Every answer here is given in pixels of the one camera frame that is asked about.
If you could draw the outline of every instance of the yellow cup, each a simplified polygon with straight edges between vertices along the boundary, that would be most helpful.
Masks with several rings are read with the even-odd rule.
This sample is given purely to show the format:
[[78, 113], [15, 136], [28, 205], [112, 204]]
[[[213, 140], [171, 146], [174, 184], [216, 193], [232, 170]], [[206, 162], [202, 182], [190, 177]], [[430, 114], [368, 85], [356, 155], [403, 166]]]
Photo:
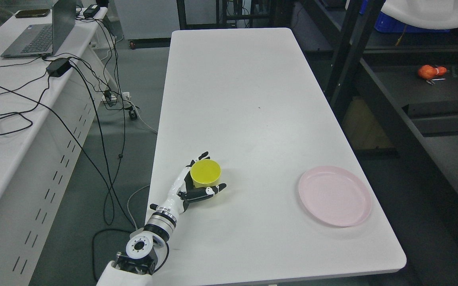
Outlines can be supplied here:
[[220, 174], [222, 174], [220, 165], [211, 159], [199, 160], [190, 169], [190, 175], [196, 188], [218, 185]]

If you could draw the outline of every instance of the robotic arm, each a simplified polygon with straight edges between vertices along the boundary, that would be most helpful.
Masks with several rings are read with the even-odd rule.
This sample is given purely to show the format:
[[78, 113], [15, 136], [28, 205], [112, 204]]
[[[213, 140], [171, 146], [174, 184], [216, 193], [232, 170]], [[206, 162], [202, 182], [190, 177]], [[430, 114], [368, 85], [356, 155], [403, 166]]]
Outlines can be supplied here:
[[[116, 260], [107, 264], [97, 286], [153, 285], [151, 276], [158, 270], [158, 261], [162, 261], [163, 264], [167, 259], [169, 254], [167, 241], [176, 228], [179, 215], [187, 210], [190, 203], [209, 199], [227, 186], [220, 184], [206, 188], [193, 187], [190, 169], [196, 161], [202, 159], [209, 159], [207, 152], [183, 168], [162, 204], [149, 205], [155, 212], [144, 228], [130, 235], [125, 249], [126, 254], [118, 252]], [[162, 259], [160, 253], [163, 251], [158, 250], [164, 246], [167, 247], [167, 255]]]

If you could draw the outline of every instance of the white desk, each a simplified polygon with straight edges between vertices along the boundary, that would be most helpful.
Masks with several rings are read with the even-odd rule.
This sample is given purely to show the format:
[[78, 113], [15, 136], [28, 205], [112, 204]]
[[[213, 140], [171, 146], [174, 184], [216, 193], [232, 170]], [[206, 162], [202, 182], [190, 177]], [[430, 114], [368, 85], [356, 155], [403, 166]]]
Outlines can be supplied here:
[[[259, 284], [394, 272], [406, 257], [289, 29], [175, 31], [148, 203], [208, 150], [227, 188], [190, 205], [155, 286]], [[320, 165], [356, 174], [373, 201], [337, 228], [300, 203]]]
[[[96, 18], [103, 18], [106, 12], [102, 8]], [[0, 27], [0, 54], [29, 24], [47, 22], [51, 22], [51, 15], [8, 20]], [[104, 67], [89, 48], [98, 27], [96, 22], [77, 22], [56, 54], [69, 52], [80, 56], [102, 76]], [[28, 61], [29, 58], [0, 58], [0, 66]], [[27, 65], [1, 67], [0, 85], [8, 89], [20, 87], [44, 74], [48, 64], [36, 60]], [[96, 83], [89, 70], [83, 65], [80, 68], [89, 81]], [[45, 87], [46, 77], [17, 92], [38, 100]], [[98, 106], [101, 95], [92, 93]], [[84, 83], [73, 69], [60, 78], [50, 79], [50, 89], [42, 103], [57, 112], [78, 141], [84, 142], [95, 112]], [[0, 113], [28, 110], [34, 105], [14, 94], [0, 95]], [[0, 136], [0, 285], [28, 284], [80, 154], [79, 146], [45, 107], [39, 106], [26, 117], [33, 121], [31, 128]], [[24, 121], [14, 116], [1, 121], [0, 130], [10, 131], [23, 125]]]

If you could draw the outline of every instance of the smartphone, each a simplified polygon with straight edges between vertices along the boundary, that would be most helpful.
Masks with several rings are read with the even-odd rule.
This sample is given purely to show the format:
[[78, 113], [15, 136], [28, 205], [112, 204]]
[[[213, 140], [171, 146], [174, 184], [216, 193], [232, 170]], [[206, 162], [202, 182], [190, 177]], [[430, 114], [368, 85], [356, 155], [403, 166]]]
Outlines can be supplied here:
[[45, 17], [49, 13], [50, 9], [20, 10], [15, 14], [15, 18]]

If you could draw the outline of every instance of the blue crate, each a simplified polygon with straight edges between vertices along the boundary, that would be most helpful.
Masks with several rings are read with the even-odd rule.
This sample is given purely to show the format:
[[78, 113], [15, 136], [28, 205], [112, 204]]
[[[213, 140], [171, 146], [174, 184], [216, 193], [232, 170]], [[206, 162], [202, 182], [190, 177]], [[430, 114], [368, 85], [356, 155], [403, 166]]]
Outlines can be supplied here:
[[[363, 0], [360, 8], [360, 14], [365, 13], [367, 8], [367, 2], [369, 0]], [[404, 31], [404, 23], [386, 15], [383, 12], [379, 13], [378, 20], [374, 25], [374, 28], [382, 33], [402, 33]], [[450, 29], [424, 29], [415, 26], [408, 25], [406, 27], [406, 33], [448, 33]]]

